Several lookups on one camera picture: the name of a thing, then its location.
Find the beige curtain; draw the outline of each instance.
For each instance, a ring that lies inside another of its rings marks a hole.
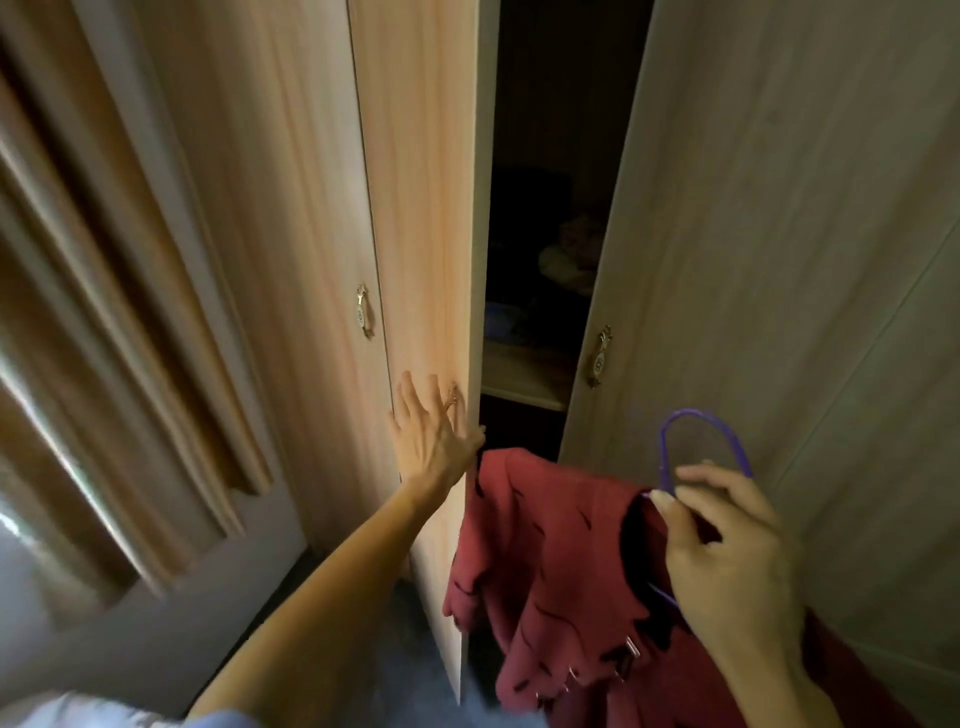
[[[0,526],[70,621],[277,476],[69,2],[4,0],[0,41]]]

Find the forearm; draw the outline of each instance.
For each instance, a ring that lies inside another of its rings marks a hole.
[[[785,656],[718,662],[750,728],[843,728],[833,703]]]
[[[233,709],[272,727],[318,724],[374,629],[429,509],[405,484],[344,541],[221,670],[190,711]]]

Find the metal door handle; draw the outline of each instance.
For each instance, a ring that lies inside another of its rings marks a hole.
[[[363,283],[357,286],[357,324],[368,339],[373,339],[373,330],[370,327],[370,317],[367,315],[367,286]]]
[[[610,326],[604,326],[600,332],[599,349],[597,349],[597,353],[593,356],[593,366],[590,367],[589,374],[587,375],[587,384],[590,385],[591,389],[596,389],[600,386],[600,375],[603,374],[603,368],[607,364],[607,346],[612,340],[613,336],[610,333]]]

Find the wardrobe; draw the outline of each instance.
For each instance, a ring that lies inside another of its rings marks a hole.
[[[960,10],[73,9],[317,549],[398,485],[405,370],[458,385],[492,445],[637,485],[664,418],[710,410],[802,537],[810,603],[920,720],[957,715]],[[669,446],[733,464],[695,422]],[[458,693],[463,509],[461,483],[412,553]]]

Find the clothing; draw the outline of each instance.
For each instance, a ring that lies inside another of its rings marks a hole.
[[[171,720],[95,695],[42,692],[0,708],[0,728],[263,728],[236,711]]]
[[[526,450],[485,453],[444,614],[464,631],[489,621],[508,710],[545,708],[554,726],[744,726],[723,676],[658,593],[670,588],[665,526],[643,493]],[[804,664],[846,728],[917,726],[812,614]]]
[[[236,711],[221,711],[187,720],[183,728],[263,728],[258,720]]]

